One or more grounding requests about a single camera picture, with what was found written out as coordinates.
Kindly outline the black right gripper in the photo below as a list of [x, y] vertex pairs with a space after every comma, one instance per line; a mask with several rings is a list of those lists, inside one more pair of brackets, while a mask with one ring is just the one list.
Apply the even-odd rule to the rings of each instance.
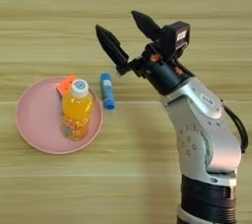
[[[138, 29], [152, 41], [162, 39], [161, 28], [148, 15], [139, 11], [131, 12]], [[98, 41], [116, 65], [117, 72], [124, 75], [133, 71], [139, 78], [147, 79], [155, 90], [161, 95], [168, 95], [179, 86], [193, 77], [193, 74], [186, 71], [177, 63], [165, 62], [152, 43], [148, 44], [143, 53], [132, 61], [120, 47], [119, 40], [106, 28], [100, 25], [95, 26]]]

